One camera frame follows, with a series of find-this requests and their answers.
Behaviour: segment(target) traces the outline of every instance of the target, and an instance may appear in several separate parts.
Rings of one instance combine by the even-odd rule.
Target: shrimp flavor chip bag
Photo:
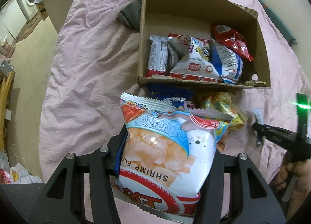
[[[115,178],[119,189],[136,203],[193,216],[229,122],[173,111],[168,102],[127,93],[120,104],[129,138]]]

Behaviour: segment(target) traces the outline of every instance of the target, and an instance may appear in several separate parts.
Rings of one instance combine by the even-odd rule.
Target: red snack bag
[[[225,25],[211,25],[211,29],[215,35],[216,40],[220,44],[229,48],[244,60],[254,60],[254,58],[248,52],[245,39],[236,30],[231,29]]]
[[[0,184],[9,184],[11,183],[10,173],[6,172],[3,169],[0,169]]]

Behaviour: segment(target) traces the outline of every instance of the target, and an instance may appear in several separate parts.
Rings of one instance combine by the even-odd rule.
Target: blue and white snack bag
[[[193,98],[193,91],[174,86],[147,83],[152,98],[171,103],[177,110],[184,110],[184,101]]]
[[[129,137],[114,189],[126,202],[194,216],[216,144],[232,117],[212,109],[172,111],[169,102],[128,93],[121,95],[120,105]],[[195,115],[210,117],[211,112],[225,121]]]
[[[243,69],[241,58],[229,48],[212,39],[211,62],[224,83],[235,84]]]

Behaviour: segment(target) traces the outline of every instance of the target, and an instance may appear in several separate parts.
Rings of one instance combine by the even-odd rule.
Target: floor
[[[42,178],[39,163],[39,125],[42,102],[50,75],[57,32],[49,18],[40,21],[29,37],[16,44],[11,59],[15,68],[7,125],[6,150],[11,166],[24,165]]]

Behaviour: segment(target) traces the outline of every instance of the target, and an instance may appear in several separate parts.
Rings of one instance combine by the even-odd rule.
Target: gold candy wrapper
[[[266,84],[266,82],[258,81],[258,80],[250,80],[243,83],[245,86],[257,86],[261,84]]]

